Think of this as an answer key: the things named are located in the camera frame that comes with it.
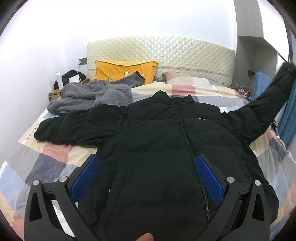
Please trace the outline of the operator thumb tip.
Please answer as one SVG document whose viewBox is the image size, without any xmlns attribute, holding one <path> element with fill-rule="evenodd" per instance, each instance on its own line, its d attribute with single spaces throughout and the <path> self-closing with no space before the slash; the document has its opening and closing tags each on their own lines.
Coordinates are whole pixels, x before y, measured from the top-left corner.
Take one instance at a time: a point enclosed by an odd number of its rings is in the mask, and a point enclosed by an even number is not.
<svg viewBox="0 0 296 241">
<path fill-rule="evenodd" d="M 150 233 L 143 234 L 137 241 L 154 241 L 154 237 Z"/>
</svg>

